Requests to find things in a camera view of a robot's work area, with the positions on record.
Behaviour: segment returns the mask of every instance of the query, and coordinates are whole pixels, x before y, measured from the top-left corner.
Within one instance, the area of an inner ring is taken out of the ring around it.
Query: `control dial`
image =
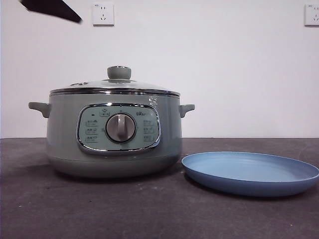
[[[116,142],[124,142],[133,137],[135,132],[134,120],[125,114],[112,116],[105,125],[108,136]]]

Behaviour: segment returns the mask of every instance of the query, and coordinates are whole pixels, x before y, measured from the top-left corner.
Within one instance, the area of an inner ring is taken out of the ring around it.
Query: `pot base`
[[[49,157],[62,173],[87,178],[124,178],[159,172],[175,164],[179,155],[122,161],[80,161]]]

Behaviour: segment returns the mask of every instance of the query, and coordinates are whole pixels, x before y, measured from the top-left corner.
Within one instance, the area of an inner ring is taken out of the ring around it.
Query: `lid knob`
[[[109,79],[124,79],[131,78],[131,69],[126,66],[111,66],[108,68]]]

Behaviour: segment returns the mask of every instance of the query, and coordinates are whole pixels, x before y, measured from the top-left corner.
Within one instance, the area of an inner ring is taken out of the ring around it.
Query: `control panel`
[[[159,115],[149,105],[89,105],[80,113],[77,139],[90,153],[155,147],[160,141]]]

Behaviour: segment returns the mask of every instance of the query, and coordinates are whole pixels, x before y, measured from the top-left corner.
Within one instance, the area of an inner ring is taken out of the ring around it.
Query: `light blue plate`
[[[196,153],[181,162],[196,182],[246,196],[293,195],[307,190],[319,179],[319,169],[311,164],[261,153]]]

